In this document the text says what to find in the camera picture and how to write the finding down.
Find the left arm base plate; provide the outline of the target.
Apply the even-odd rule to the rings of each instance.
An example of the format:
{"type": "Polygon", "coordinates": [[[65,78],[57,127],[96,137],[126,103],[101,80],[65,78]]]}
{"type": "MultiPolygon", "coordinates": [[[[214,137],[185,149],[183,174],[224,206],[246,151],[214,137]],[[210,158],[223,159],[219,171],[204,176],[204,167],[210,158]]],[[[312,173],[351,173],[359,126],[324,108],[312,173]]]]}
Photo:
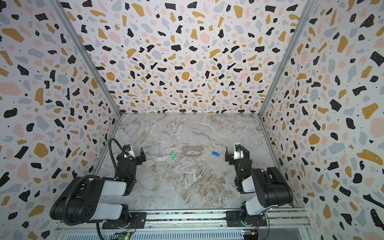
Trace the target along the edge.
{"type": "Polygon", "coordinates": [[[103,230],[137,230],[143,229],[147,219],[147,212],[130,212],[127,216],[117,220],[107,220],[103,223],[103,230]]]}

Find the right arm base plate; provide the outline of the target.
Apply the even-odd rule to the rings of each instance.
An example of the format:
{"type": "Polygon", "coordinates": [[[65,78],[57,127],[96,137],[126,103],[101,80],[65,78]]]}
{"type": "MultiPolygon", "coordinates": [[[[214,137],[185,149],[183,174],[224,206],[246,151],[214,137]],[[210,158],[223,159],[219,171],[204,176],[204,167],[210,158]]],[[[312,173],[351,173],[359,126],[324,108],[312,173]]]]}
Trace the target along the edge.
{"type": "Polygon", "coordinates": [[[266,227],[268,225],[264,215],[248,215],[243,210],[226,211],[225,220],[228,227],[266,227]]]}

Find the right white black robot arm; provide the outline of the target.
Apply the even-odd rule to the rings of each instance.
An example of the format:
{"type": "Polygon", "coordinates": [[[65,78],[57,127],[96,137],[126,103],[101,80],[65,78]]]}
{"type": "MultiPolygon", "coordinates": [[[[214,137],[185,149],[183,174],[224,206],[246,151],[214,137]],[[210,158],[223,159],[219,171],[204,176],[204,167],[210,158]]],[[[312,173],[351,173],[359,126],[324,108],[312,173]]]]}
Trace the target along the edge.
{"type": "Polygon", "coordinates": [[[241,144],[234,145],[234,153],[225,152],[225,161],[235,168],[237,191],[240,194],[255,194],[240,207],[242,224],[252,226],[266,211],[293,202],[293,191],[278,168],[253,168],[250,152],[241,144]]]}

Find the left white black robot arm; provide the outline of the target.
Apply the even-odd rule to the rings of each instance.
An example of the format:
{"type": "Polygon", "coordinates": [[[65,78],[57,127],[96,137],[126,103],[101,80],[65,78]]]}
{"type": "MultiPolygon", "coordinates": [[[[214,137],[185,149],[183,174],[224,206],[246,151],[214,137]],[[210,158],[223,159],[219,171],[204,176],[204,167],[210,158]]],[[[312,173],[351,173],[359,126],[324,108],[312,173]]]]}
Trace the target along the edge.
{"type": "Polygon", "coordinates": [[[139,156],[135,156],[131,145],[124,145],[116,161],[117,177],[75,177],[53,204],[51,219],[68,226],[104,223],[104,228],[108,225],[126,228],[133,221],[129,207],[126,204],[103,203],[101,198],[128,196],[137,182],[137,166],[145,161],[143,149],[139,156]]]}

